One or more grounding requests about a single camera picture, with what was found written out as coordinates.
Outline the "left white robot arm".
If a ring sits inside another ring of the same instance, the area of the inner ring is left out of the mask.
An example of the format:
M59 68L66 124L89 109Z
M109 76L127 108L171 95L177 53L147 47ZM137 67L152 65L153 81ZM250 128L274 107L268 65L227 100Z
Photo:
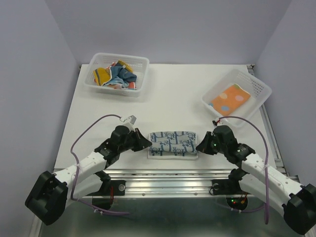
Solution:
M119 125L86 158L55 173L43 172L26 198L25 206L45 225L51 225L72 202L83 203L81 197L87 194L103 195L109 191L111 179L105 169L118 161L121 153L142 151L151 145L138 128Z

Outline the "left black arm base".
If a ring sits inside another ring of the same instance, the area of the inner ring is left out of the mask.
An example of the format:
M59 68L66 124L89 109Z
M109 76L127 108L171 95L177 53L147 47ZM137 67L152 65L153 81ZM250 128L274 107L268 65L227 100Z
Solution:
M125 195L125 188L125 180L111 180L105 182L97 192L91 194L92 204L99 208L109 210L112 207L116 196Z

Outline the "yellow grey towel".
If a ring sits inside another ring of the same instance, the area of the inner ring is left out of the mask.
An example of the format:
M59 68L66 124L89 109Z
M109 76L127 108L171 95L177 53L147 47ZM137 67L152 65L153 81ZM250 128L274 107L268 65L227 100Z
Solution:
M93 71L94 81L98 86L103 86L112 79L111 67L97 68Z

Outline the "blue patterned towel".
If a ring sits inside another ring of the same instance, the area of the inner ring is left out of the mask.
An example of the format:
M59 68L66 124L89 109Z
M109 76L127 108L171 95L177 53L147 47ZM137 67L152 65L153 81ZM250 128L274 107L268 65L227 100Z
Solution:
M197 134L192 131L159 131L149 135L152 145L148 159L196 160L198 159Z

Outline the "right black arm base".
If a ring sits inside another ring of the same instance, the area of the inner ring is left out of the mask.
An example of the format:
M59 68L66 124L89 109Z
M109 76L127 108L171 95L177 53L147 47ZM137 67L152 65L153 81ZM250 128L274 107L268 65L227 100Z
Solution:
M212 185L209 189L209 194L212 196L225 196L226 205L222 205L224 208L228 208L233 212L240 213L253 213L258 209L248 209L248 193L241 190L237 181L231 181L229 179L213 179Z

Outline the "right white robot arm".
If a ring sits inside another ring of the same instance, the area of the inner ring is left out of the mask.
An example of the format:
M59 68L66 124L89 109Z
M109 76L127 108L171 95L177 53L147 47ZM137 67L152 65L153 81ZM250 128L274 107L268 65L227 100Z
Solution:
M207 155L222 154L237 166L226 179L213 179L212 195L254 195L267 207L276 210L297 234L305 235L316 224L316 188L303 185L268 165L248 145L238 143L226 125L207 132L197 146Z

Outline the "orange polka dot towel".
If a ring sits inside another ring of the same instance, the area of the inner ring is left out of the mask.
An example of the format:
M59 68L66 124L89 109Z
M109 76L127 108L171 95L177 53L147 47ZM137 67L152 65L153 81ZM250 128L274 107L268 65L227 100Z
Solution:
M251 95L238 84L233 84L210 101L209 105L222 116L228 116L247 102L250 97Z

